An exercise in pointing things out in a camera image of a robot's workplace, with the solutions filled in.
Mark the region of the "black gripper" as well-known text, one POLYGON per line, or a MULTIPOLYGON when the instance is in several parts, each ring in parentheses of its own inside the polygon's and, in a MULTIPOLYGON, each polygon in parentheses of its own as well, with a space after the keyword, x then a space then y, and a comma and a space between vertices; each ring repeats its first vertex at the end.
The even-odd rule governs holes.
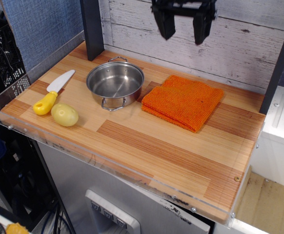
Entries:
POLYGON ((194 18, 196 45, 202 44, 209 36, 212 21, 218 17, 216 0, 153 0, 151 11, 165 40, 176 32, 174 16, 194 18))

